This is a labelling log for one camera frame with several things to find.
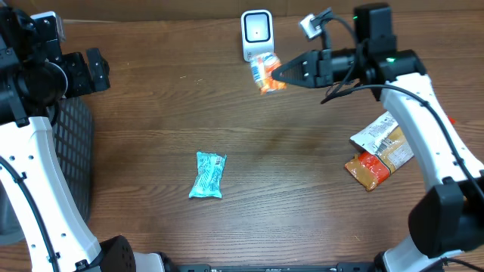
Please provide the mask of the orange tissue pack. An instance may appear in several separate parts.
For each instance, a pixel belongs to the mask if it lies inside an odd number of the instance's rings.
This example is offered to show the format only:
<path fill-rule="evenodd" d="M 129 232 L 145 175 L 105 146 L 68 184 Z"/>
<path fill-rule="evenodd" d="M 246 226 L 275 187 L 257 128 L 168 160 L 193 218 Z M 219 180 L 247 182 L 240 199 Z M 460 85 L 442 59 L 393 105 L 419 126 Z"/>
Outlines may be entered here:
<path fill-rule="evenodd" d="M 274 70 L 281 66 L 277 55 L 272 52 L 258 54 L 250 59 L 250 69 L 253 80 L 260 90 L 260 94 L 268 94 L 285 89 L 287 84 L 272 78 Z"/>

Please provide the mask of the white tube with gold cap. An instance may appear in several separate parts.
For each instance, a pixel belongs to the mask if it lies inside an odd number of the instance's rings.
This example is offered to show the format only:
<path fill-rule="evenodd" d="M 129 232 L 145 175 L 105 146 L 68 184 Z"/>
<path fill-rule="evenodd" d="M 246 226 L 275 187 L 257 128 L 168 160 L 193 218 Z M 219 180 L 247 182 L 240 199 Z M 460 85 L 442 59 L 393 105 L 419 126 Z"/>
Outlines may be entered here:
<path fill-rule="evenodd" d="M 350 142 L 374 155 L 382 142 L 398 126 L 390 112 L 385 112 L 366 128 L 350 137 Z"/>

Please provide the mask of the orange spaghetti pasta package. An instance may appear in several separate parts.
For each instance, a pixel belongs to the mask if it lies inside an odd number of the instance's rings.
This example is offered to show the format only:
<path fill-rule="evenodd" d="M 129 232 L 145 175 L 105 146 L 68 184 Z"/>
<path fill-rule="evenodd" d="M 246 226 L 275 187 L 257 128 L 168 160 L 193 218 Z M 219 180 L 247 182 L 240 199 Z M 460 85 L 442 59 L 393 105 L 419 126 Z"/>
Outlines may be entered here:
<path fill-rule="evenodd" d="M 366 191 L 374 190 L 414 157 L 399 125 L 382 142 L 374 155 L 355 144 L 352 145 L 358 150 L 358 153 L 345 164 L 345 169 L 365 187 Z"/>

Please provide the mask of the teal tissue pack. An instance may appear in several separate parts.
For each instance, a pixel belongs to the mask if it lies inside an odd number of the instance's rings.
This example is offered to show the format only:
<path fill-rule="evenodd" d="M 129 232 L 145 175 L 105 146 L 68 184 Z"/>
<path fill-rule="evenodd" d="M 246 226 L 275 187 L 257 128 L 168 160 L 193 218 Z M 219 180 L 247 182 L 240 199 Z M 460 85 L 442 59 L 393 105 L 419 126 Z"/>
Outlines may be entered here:
<path fill-rule="evenodd" d="M 188 198 L 222 198 L 221 181 L 227 156 L 197 152 L 197 176 Z"/>

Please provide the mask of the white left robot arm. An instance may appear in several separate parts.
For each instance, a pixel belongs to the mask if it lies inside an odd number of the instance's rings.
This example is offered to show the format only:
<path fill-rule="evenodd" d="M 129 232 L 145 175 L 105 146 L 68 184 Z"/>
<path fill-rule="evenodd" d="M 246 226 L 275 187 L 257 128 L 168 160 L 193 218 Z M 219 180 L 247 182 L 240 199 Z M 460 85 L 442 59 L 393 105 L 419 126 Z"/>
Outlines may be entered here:
<path fill-rule="evenodd" d="M 82 219 L 55 152 L 48 108 L 110 87 L 97 48 L 64 54 L 60 17 L 1 9 L 1 182 L 34 271 L 166 272 L 163 255 L 124 236 L 99 242 Z"/>

